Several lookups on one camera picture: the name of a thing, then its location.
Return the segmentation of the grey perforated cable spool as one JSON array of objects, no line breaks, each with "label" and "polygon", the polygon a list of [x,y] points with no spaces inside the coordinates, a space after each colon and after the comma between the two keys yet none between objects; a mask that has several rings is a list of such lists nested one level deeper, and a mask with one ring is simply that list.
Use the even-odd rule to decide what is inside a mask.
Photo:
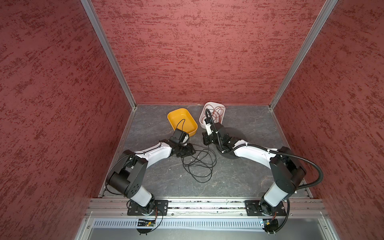
[{"label": "grey perforated cable spool", "polygon": [[[232,138],[232,137],[235,137],[235,138],[238,138],[240,140],[245,140],[247,141],[247,137],[238,129],[235,129],[235,128],[225,128],[227,134],[229,134],[229,137]],[[230,160],[236,160],[238,159],[239,157],[235,156],[234,153],[231,153],[231,154],[222,154],[220,153],[222,157],[226,158],[226,159],[230,159]]]}]

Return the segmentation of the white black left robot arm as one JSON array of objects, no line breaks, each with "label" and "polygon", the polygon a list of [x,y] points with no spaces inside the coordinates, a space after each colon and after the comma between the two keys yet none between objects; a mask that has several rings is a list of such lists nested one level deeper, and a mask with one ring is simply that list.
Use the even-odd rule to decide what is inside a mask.
[{"label": "white black left robot arm", "polygon": [[176,144],[160,141],[142,151],[124,151],[106,177],[107,186],[143,208],[151,208],[153,195],[142,186],[147,168],[169,157],[185,158],[196,153],[190,143]]}]

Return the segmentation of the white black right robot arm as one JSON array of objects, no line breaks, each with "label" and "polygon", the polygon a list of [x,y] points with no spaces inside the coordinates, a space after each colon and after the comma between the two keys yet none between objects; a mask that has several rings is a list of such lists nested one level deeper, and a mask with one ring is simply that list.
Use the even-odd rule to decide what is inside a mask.
[{"label": "white black right robot arm", "polygon": [[291,149],[282,147],[270,149],[246,140],[231,136],[228,129],[220,123],[205,124],[203,142],[215,145],[219,153],[229,159],[247,159],[266,167],[274,182],[262,196],[260,206],[269,215],[282,201],[287,201],[300,186],[307,171],[299,158],[292,155]]}]

